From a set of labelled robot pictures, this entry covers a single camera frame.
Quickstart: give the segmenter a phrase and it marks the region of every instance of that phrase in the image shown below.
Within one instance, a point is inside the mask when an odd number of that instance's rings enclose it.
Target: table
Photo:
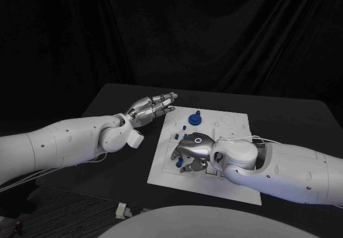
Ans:
[[[84,117],[124,113],[135,100],[171,91],[179,94],[173,105],[245,113],[254,135],[343,158],[343,130],[320,101],[105,84]],[[223,207],[275,219],[320,237],[339,234],[343,209],[334,206],[297,204],[267,194],[261,194],[262,206],[256,206],[147,184],[163,122],[164,117],[158,117],[137,129],[145,137],[138,149],[125,145],[101,163],[63,168],[40,177],[37,184],[150,209],[174,205]]]

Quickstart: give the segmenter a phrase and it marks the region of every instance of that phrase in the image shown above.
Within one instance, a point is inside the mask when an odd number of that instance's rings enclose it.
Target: blue knob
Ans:
[[[192,114],[187,118],[190,125],[199,125],[202,123],[202,117],[199,114]]]
[[[180,158],[179,158],[179,161],[177,161],[177,163],[176,163],[176,167],[177,167],[177,168],[182,167],[182,163],[183,163],[183,158],[180,157]]]

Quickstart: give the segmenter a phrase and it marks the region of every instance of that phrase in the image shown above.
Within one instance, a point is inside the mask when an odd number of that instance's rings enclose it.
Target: metallic robot hand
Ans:
[[[133,127],[141,127],[148,124],[153,119],[174,110],[174,107],[164,108],[177,98],[176,93],[169,93],[154,97],[145,97],[138,100],[130,107],[125,116]]]
[[[209,154],[213,148],[215,141],[212,138],[194,132],[179,142],[179,145],[171,154],[171,160],[177,157],[193,157],[192,164],[180,168],[180,172],[200,171],[207,168]]]

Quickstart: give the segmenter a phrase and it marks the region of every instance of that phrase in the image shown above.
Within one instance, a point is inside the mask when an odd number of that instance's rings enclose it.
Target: white board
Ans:
[[[200,111],[202,124],[193,126],[187,118],[197,110]],[[261,205],[259,192],[231,183],[220,173],[216,173],[210,164],[205,171],[179,172],[177,159],[171,160],[170,156],[183,135],[193,132],[209,135],[215,140],[219,139],[219,136],[231,138],[249,136],[248,115],[176,107],[176,110],[166,115],[147,183]],[[190,164],[192,160],[193,158],[183,157],[182,166]]]

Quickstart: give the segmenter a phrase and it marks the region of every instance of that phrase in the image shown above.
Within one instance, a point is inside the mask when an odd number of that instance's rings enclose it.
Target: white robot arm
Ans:
[[[125,143],[137,148],[144,137],[134,128],[174,110],[164,108],[174,98],[174,93],[145,97],[125,114],[63,120],[30,133],[0,137],[0,184],[29,172],[84,163]]]
[[[193,157],[180,172],[206,169],[207,162],[229,182],[288,201],[343,205],[343,159],[295,145],[220,138],[193,133],[176,147],[171,159]],[[264,165],[255,170],[256,158]]]

